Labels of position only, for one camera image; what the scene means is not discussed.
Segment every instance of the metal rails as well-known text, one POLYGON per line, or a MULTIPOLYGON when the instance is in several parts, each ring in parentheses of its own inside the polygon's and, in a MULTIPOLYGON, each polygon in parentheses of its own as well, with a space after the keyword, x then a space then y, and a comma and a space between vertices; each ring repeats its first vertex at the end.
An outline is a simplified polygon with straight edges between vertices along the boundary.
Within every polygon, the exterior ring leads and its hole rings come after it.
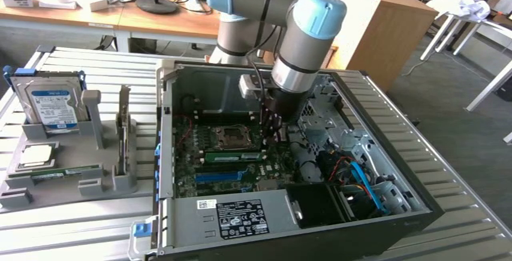
MULTIPOLYGON (((139 191, 123 199, 0 214, 0 260, 42 260, 65 254, 87 256, 89 260, 129 260, 130 226, 151 215, 154 205, 155 65, 158 58, 166 57, 58 48, 38 61, 39 54, 29 67, 86 71, 89 89, 102 90, 99 111, 105 120, 115 119, 121 85, 131 85, 130 110, 138 120, 139 191)), ((382 256, 370 259, 512 260, 511 232, 390 99, 359 72, 345 71, 341 75, 447 211, 425 232, 401 240, 382 256)), ((11 91, 0 106, 0 178, 5 178, 3 170, 22 134, 26 114, 11 91)), ((350 119, 361 126, 354 115, 350 119)))

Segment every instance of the barcode sticker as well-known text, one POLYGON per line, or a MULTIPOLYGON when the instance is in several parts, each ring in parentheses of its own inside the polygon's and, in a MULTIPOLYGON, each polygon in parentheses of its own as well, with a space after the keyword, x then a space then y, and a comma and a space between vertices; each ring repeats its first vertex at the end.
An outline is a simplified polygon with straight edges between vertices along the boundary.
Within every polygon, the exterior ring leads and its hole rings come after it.
POLYGON ((217 199, 198 200, 198 209, 214 209, 218 205, 217 199))
POLYGON ((102 28, 114 28, 114 25, 107 25, 107 24, 101 24, 101 23, 90 23, 90 26, 102 27, 102 28))

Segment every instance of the chip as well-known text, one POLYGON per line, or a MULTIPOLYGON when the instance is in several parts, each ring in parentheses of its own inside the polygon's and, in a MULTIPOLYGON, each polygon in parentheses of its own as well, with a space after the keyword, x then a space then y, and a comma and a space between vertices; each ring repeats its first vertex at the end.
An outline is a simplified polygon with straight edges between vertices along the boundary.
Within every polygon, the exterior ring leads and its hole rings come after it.
POLYGON ((250 128, 243 125, 215 127, 219 149, 246 149, 253 147, 250 128))

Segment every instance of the blue cable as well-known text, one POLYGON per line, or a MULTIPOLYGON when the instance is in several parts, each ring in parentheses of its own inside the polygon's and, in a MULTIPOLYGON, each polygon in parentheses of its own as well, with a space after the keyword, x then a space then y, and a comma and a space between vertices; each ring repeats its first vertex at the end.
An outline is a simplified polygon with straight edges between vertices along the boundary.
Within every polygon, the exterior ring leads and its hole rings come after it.
POLYGON ((253 186, 242 187, 241 191, 242 191, 242 193, 246 193, 250 189, 253 189, 253 186))
POLYGON ((242 180, 242 176, 250 171, 250 167, 246 168, 246 171, 239 171, 239 181, 242 180))
POLYGON ((379 210, 383 211, 385 215, 390 214, 390 211, 383 207, 382 200, 379 199, 378 195, 374 192, 374 189, 371 188, 371 185, 369 183, 367 175, 363 172, 362 167, 359 166, 358 162, 351 162, 351 165, 354 166, 355 170, 353 170, 353 174, 355 176, 355 179, 358 182, 363 182, 365 186, 367 187, 369 193, 371 198, 374 199, 375 205, 379 210))

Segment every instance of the hard drive label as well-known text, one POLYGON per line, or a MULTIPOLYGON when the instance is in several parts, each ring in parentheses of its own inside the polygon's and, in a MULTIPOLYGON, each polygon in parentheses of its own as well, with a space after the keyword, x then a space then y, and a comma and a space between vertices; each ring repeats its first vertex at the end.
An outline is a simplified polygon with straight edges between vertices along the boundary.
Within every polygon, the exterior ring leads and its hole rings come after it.
POLYGON ((35 106, 42 123, 50 128, 73 128, 78 125, 75 108, 69 105, 71 94, 67 90, 33 91, 35 106))
POLYGON ((223 239, 270 233, 261 199, 218 203, 218 217, 223 239))

